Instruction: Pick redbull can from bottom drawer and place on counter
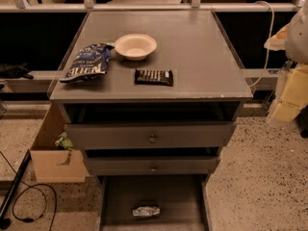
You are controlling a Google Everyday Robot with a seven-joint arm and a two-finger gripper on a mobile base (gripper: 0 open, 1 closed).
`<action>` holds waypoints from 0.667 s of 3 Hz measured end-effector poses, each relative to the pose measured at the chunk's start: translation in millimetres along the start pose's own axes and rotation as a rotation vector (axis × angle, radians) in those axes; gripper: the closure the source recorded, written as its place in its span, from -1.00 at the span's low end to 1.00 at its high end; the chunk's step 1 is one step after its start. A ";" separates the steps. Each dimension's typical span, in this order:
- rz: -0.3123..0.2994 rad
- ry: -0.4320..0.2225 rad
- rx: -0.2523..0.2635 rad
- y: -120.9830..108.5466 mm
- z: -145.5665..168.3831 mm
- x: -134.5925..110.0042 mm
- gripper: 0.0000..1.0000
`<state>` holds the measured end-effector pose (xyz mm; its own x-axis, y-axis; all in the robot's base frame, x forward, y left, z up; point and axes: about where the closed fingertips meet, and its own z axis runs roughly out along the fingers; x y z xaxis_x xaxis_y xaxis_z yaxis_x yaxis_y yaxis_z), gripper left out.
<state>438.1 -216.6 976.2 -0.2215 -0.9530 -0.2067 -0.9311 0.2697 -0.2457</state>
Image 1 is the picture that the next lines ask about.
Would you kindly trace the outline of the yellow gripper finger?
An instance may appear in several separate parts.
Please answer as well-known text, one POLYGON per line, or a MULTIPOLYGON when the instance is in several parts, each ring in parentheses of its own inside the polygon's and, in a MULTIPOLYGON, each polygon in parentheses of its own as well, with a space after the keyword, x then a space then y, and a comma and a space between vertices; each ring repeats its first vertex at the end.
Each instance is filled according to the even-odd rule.
POLYGON ((283 69, 266 122, 269 126, 283 126, 292 122, 307 105, 308 65, 297 64, 291 70, 283 69))
POLYGON ((267 39, 264 47, 272 51, 284 50, 288 29, 288 24, 283 26, 275 35, 267 39))

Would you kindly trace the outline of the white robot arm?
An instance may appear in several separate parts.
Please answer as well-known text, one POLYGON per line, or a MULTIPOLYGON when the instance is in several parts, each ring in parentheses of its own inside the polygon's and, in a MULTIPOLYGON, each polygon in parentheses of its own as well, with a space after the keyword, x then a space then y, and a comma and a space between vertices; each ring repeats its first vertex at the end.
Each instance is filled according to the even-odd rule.
POLYGON ((282 70, 277 79, 275 99, 269 107, 267 123, 282 126, 292 122, 308 105, 308 3, 291 21, 264 44, 268 50, 284 50, 295 68, 282 70))

